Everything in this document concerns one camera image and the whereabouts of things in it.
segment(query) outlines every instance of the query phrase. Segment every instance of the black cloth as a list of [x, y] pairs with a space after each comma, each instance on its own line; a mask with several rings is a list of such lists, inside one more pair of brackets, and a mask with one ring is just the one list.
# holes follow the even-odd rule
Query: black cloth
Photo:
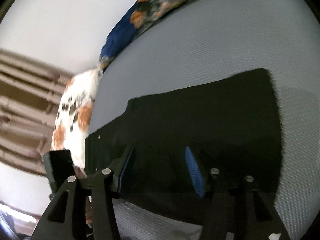
[[142, 208], [202, 224], [210, 199], [195, 194], [185, 159], [187, 146], [206, 171], [218, 168], [219, 176], [224, 176], [225, 184], [215, 192], [237, 187], [250, 175], [272, 203], [282, 147], [268, 72], [256, 69], [129, 100], [124, 114], [86, 139], [85, 172], [110, 166], [130, 145], [136, 156], [130, 181], [123, 187], [124, 199]]

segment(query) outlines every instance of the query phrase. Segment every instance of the white wall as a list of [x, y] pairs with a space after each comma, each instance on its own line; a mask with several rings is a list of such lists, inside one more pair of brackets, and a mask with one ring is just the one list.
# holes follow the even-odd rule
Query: white wall
[[72, 73], [95, 67], [100, 49], [136, 0], [16, 0], [0, 47]]
[[46, 177], [0, 163], [0, 200], [15, 208], [42, 215], [52, 193]]

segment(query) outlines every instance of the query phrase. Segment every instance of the black spot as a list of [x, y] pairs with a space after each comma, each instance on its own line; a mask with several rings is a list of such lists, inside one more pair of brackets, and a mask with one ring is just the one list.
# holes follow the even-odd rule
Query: black spot
[[139, 2], [137, 4], [137, 11], [148, 12], [148, 11], [151, 10], [153, 5], [157, 5], [157, 3], [156, 4], [151, 4], [150, 2]]
[[69, 115], [72, 115], [76, 111], [76, 109], [77, 109], [77, 105], [75, 102], [74, 105], [70, 107]]
[[75, 114], [75, 117], [73, 118], [73, 122], [72, 123], [75, 123], [78, 120], [78, 115], [79, 115], [79, 113]]

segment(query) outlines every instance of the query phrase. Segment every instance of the black plastic part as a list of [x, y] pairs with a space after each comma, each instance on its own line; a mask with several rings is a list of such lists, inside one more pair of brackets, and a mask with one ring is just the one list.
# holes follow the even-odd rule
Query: black plastic part
[[85, 191], [67, 180], [42, 215], [31, 240], [86, 240]]
[[[204, 167], [200, 158], [195, 158]], [[217, 158], [216, 175], [207, 171], [214, 192], [206, 213], [200, 240], [267, 239], [272, 233], [281, 233], [282, 240], [290, 240], [288, 232], [273, 207], [274, 192], [263, 192], [259, 181], [247, 182], [241, 173], [225, 170], [224, 159]]]
[[31, 240], [85, 240], [85, 198], [92, 196], [95, 239], [120, 240], [109, 190], [113, 172], [63, 183], [42, 215]]
[[53, 193], [56, 193], [64, 181], [76, 175], [70, 150], [49, 151], [43, 157], [45, 172]]
[[125, 191], [125, 186], [128, 185], [131, 168], [134, 162], [135, 149], [132, 145], [128, 145], [120, 158], [115, 159], [110, 169], [114, 172], [113, 184], [111, 190], [114, 192]]
[[103, 175], [100, 171], [95, 173], [93, 177], [92, 219], [94, 225], [93, 234], [96, 240], [120, 240], [111, 194], [108, 190], [112, 175], [113, 173]]

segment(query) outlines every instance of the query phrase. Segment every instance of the black metal clamp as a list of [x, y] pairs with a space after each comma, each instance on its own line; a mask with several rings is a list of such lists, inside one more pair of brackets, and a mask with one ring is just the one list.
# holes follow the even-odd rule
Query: black metal clamp
[[189, 162], [193, 161], [189, 164], [194, 174], [191, 177], [198, 177], [196, 180], [202, 182], [202, 192], [212, 191], [199, 240], [265, 239], [272, 233], [280, 233], [282, 240], [290, 240], [271, 201], [276, 189], [264, 192], [252, 176], [237, 174], [219, 161], [216, 168], [208, 170], [197, 152], [186, 148], [186, 159], [188, 156]]
[[[117, 192], [127, 179], [125, 171], [130, 169], [133, 157], [134, 147], [128, 146], [110, 167], [83, 179], [78, 179], [73, 169], [68, 169], [71, 175], [62, 185], [58, 185], [59, 190], [42, 215], [31, 239], [86, 240], [85, 198], [92, 196], [94, 238], [120, 240], [112, 198], [118, 198]], [[68, 158], [61, 161], [72, 167]]]

